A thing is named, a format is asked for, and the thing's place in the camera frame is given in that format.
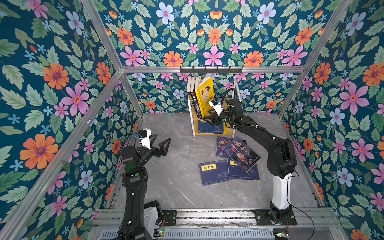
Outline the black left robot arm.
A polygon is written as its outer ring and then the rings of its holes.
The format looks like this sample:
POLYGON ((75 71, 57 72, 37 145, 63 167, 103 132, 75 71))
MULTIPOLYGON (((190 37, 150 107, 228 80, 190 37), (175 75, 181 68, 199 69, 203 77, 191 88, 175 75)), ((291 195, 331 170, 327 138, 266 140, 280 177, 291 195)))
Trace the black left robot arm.
POLYGON ((156 226, 163 226, 165 217, 158 201, 145 203, 148 187, 148 171, 145 165, 152 157, 168 154, 171 138, 153 147, 157 135, 150 135, 149 129, 140 130, 141 145, 127 146, 120 152, 126 173, 123 186, 126 189, 126 205, 117 240, 152 240, 156 226))

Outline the purple portrait book top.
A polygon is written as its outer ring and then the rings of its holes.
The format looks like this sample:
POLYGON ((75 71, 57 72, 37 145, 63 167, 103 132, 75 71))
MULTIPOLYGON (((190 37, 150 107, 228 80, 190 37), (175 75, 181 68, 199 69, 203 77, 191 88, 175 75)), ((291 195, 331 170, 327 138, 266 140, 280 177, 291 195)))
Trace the purple portrait book top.
POLYGON ((256 152, 239 137, 231 140, 222 151, 238 166, 244 173, 248 173, 261 158, 256 152))

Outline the yellow cartoon book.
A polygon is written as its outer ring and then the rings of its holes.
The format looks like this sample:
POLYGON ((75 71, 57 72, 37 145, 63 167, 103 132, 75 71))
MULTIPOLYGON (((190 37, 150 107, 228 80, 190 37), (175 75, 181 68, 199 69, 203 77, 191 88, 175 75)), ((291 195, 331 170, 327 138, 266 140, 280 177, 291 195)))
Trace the yellow cartoon book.
POLYGON ((212 77, 197 77, 195 80, 194 93, 199 106, 199 118, 211 115, 209 111, 213 109, 209 104, 214 99, 214 81, 212 77))

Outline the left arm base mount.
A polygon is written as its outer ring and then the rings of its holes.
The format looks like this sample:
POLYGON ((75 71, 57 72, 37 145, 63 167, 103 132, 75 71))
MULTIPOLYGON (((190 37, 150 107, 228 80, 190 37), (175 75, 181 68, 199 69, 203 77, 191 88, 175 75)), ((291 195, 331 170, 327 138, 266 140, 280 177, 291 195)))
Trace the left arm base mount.
POLYGON ((176 210, 160 211, 155 207, 144 209, 145 227, 175 226, 177 213, 176 210))

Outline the black wolf cover book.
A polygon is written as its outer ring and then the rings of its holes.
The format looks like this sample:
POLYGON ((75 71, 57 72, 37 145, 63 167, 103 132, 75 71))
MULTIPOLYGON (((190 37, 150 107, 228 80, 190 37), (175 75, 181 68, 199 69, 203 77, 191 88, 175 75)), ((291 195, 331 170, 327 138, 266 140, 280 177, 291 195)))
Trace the black wolf cover book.
POLYGON ((196 79, 197 79, 196 77, 192 77, 190 92, 191 92, 191 96, 192 96, 192 102, 194 104, 194 108, 195 108, 195 111, 196 111, 196 115, 197 115, 197 117, 199 119, 201 119, 202 118, 202 114, 201 114, 199 102, 198 102, 196 91, 195 91, 196 79))

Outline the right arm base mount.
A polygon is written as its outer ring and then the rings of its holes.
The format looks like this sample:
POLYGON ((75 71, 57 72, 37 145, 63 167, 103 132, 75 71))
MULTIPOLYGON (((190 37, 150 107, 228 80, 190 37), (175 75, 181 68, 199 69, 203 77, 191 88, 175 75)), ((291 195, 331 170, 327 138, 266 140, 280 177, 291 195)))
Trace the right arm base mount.
POLYGON ((258 226, 296 226, 297 220, 291 209, 286 210, 252 210, 258 226))

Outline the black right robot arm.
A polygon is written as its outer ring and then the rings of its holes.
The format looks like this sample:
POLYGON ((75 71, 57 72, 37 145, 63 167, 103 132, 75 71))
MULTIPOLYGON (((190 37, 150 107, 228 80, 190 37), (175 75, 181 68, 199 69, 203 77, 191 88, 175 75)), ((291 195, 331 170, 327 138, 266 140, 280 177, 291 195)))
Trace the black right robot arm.
POLYGON ((273 175, 273 197, 268 216, 275 225, 285 224, 294 216, 290 199, 291 181, 297 165, 293 141, 276 137, 251 117, 244 115, 241 102, 236 98, 222 99, 221 102, 215 98, 209 105, 213 108, 209 111, 213 125, 228 123, 232 128, 255 140, 268 152, 267 168, 273 175))

